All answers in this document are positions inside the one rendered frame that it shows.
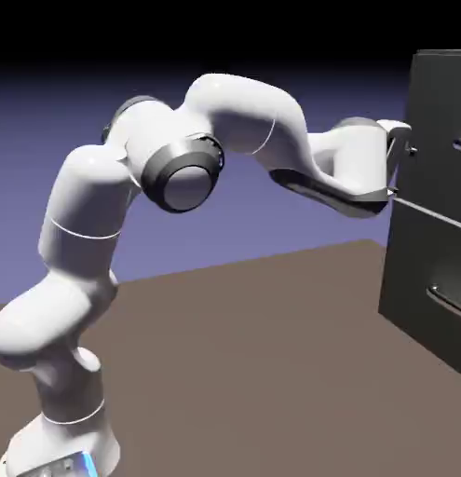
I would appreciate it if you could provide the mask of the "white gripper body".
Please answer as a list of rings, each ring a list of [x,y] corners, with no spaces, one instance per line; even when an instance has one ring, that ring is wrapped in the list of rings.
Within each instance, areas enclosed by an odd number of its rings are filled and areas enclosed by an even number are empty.
[[[389,196],[389,187],[400,162],[408,155],[411,127],[401,121],[380,119],[376,143],[377,196]]]

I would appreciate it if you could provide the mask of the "dark grey drawer front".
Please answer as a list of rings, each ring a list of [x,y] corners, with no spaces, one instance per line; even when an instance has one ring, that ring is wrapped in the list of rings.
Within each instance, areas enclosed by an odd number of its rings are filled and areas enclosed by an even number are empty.
[[[399,197],[461,223],[461,49],[413,58],[405,122],[417,149],[399,165]]]
[[[379,312],[461,374],[461,317],[427,295],[432,284],[461,304],[461,223],[397,200]]]

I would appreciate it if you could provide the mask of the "dark grey cabinet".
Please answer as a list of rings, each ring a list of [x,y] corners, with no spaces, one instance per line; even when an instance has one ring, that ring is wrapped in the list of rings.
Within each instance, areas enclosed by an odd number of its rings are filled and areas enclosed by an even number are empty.
[[[379,311],[461,374],[461,49],[414,55],[404,120]]]

